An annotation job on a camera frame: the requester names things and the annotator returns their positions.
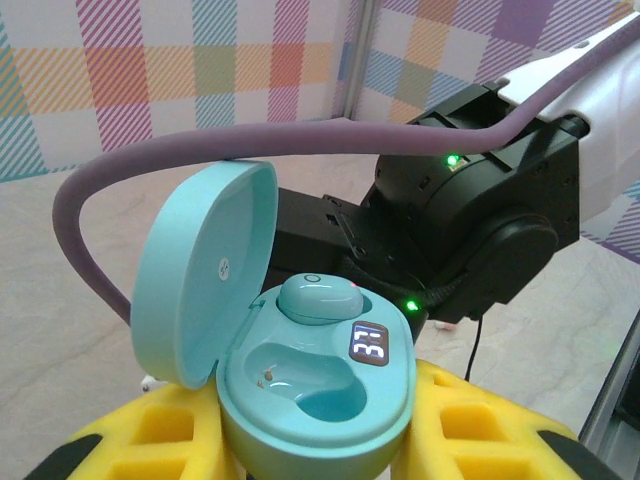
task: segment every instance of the checkered fabric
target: checkered fabric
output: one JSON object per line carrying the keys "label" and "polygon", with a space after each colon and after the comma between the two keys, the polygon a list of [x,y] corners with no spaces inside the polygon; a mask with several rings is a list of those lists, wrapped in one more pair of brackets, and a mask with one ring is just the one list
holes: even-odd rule
{"label": "checkered fabric", "polygon": [[328,118],[350,9],[0,0],[0,182],[177,131]]}
{"label": "checkered fabric", "polygon": [[[406,122],[631,11],[616,0],[383,0],[356,118]],[[640,263],[640,182],[583,235]]]}

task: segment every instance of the green led light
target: green led light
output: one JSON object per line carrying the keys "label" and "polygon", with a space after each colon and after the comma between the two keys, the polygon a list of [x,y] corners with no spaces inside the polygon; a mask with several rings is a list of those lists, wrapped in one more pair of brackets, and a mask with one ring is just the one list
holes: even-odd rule
{"label": "green led light", "polygon": [[447,157],[447,165],[450,167],[455,167],[460,161],[460,157],[458,155],[449,155]]}

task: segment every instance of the earbud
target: earbud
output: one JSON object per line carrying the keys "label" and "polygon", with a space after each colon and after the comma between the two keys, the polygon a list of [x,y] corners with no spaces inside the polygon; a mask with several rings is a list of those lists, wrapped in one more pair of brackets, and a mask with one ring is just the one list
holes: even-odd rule
{"label": "earbud", "polygon": [[280,289],[278,308],[303,325],[328,325],[362,314],[364,297],[351,281],[332,275],[299,274]]}

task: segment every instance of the black cable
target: black cable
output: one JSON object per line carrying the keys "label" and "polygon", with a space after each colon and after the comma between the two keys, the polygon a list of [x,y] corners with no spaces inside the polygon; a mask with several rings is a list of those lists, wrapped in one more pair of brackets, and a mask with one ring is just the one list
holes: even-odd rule
{"label": "black cable", "polygon": [[473,361],[476,358],[476,352],[478,351],[478,345],[480,344],[480,335],[482,334],[482,315],[477,318],[478,330],[476,332],[476,341],[473,344],[473,350],[471,350],[471,356],[469,357],[469,364],[467,365],[467,373],[464,375],[464,379],[468,382],[471,378],[471,368],[473,367]]}

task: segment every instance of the digital display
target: digital display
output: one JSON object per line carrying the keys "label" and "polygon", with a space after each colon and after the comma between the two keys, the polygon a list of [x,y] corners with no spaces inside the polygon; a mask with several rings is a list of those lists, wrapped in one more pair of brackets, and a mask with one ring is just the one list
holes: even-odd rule
{"label": "digital display", "polygon": [[389,363],[389,330],[370,322],[354,322],[349,356],[356,362],[384,367]]}

